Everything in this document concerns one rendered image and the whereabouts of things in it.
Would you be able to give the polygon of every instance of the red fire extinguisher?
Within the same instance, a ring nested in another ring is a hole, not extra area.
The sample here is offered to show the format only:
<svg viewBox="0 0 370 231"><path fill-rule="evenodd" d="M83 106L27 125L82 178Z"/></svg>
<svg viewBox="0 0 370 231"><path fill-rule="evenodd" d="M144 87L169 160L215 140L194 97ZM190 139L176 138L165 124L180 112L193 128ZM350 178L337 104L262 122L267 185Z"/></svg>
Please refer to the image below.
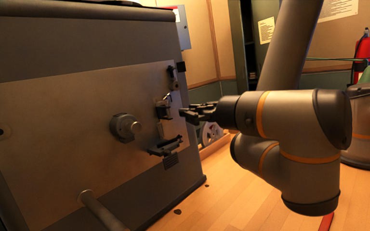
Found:
<svg viewBox="0 0 370 231"><path fill-rule="evenodd" d="M356 43L355 58L369 58L370 57L370 38L369 29L365 28L364 35ZM364 73L365 66L363 62L353 62L353 84L357 84L360 80L362 73Z"/></svg>

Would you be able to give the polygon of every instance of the metal pipe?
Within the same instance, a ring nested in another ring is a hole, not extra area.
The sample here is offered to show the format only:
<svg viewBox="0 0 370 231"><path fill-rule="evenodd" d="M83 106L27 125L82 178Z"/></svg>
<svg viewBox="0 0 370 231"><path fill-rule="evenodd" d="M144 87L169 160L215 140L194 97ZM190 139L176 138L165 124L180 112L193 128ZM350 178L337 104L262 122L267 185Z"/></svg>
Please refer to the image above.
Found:
<svg viewBox="0 0 370 231"><path fill-rule="evenodd" d="M109 231L130 231L116 216L93 197L92 190L81 192L78 201L81 201L92 211Z"/></svg>
<svg viewBox="0 0 370 231"><path fill-rule="evenodd" d="M324 0L283 0L257 90L298 89Z"/></svg>

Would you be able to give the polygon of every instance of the orange ring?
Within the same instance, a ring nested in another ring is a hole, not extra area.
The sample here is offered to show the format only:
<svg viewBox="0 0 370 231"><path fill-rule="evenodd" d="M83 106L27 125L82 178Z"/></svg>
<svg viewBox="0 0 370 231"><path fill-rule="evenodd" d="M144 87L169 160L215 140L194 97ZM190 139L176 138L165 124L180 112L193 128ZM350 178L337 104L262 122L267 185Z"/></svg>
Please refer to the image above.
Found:
<svg viewBox="0 0 370 231"><path fill-rule="evenodd" d="M285 157L289 160L299 162L299 163L304 163L304 164L313 164L313 165L330 163L330 162L333 162L334 160L337 160L339 157L341 157L341 152L338 152L335 155L332 155L332 156L329 156L329 157L324 157L324 158L298 157L298 156L288 154L288 153L286 153L285 151L283 151L281 149L280 149L280 153L283 155L283 157Z"/></svg>
<svg viewBox="0 0 370 231"><path fill-rule="evenodd" d="M261 156L261 158L260 158L260 163L258 164L258 172L260 173L260 177L261 177L262 179L264 179L264 178L263 178L263 176L262 176L262 165L264 164L264 158L266 157L267 153L268 153L268 152L269 152L273 147L275 147L275 146L277 146L277 145L279 145L279 143L273 143L273 144L271 144L270 146L268 146L268 147L265 149L264 153L262 153L262 156Z"/></svg>
<svg viewBox="0 0 370 231"><path fill-rule="evenodd" d="M356 138L360 138L360 139L370 140L370 136L367 136L367 135L360 135L360 134L352 133L352 137L356 137Z"/></svg>
<svg viewBox="0 0 370 231"><path fill-rule="evenodd" d="M258 101L258 104L257 104L257 112L256 112L256 124L257 124L257 130L258 130L258 133L260 134L260 136L262 138L265 138L267 139L267 136L265 135L264 133L264 128L262 126L262 111L264 109L264 102L268 96L268 94L270 93L271 91L265 91L259 101Z"/></svg>

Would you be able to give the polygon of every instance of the small round knob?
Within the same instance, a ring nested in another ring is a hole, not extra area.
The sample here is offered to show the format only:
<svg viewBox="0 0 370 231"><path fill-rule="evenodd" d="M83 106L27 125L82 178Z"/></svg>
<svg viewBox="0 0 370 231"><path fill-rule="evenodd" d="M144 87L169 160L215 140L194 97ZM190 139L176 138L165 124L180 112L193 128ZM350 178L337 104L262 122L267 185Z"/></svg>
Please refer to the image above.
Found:
<svg viewBox="0 0 370 231"><path fill-rule="evenodd" d="M129 122L125 125L126 131L131 134L140 133L142 128L141 123L137 121Z"/></svg>

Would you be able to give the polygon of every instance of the wooden floor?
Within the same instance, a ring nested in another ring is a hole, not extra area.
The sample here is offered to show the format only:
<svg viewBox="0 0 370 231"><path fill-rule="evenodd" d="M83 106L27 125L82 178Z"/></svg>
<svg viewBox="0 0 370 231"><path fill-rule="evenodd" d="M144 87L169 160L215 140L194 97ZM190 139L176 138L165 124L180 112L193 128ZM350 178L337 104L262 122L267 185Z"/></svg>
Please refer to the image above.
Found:
<svg viewBox="0 0 370 231"><path fill-rule="evenodd" d="M279 190L232 160L229 144L202 166L207 181L148 231L318 231L322 217L287 209ZM341 164L340 184L330 231L370 231L370 171Z"/></svg>

